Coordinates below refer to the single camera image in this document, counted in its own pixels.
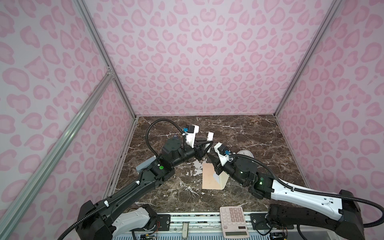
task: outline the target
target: pink calculator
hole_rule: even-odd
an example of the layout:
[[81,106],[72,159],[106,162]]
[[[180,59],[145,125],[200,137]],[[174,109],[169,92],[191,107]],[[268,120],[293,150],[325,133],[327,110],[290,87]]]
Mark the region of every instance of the pink calculator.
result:
[[224,238],[249,238],[242,207],[221,207],[220,219]]

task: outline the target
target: pink wall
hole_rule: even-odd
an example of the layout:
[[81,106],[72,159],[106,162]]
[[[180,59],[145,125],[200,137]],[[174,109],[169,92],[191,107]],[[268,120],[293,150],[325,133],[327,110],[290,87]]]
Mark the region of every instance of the pink wall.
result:
[[273,113],[331,0],[86,0],[136,114]]
[[10,239],[57,239],[84,202],[101,200],[131,122],[110,83]]
[[0,218],[105,75],[71,0],[0,3]]
[[[384,205],[384,4],[347,1],[279,122],[311,187]],[[360,205],[365,222],[377,220]],[[382,227],[366,228],[383,239]]]

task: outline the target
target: brown marble surface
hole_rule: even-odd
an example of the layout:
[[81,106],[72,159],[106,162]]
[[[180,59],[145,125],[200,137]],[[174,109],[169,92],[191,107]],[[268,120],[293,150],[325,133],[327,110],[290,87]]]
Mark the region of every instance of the brown marble surface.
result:
[[[116,190],[136,179],[138,174],[135,167],[153,156],[145,144],[144,135],[149,123],[157,118],[139,118]],[[226,144],[232,152],[250,150],[255,158],[266,163],[279,178],[305,186],[272,115],[168,118],[181,128],[187,124],[198,125],[200,131],[196,137],[199,138],[206,138],[209,131],[214,132],[215,143]],[[167,122],[157,123],[149,137],[152,147],[160,152],[164,142],[177,132],[177,129]],[[232,178],[229,178],[223,190],[202,189],[202,161],[191,159],[189,163],[177,166],[176,173],[171,179],[146,194],[131,208],[147,203],[157,212],[206,212],[218,211],[221,206],[240,205],[244,211],[261,211],[267,210],[270,203],[276,202],[253,197],[247,188],[243,188]]]

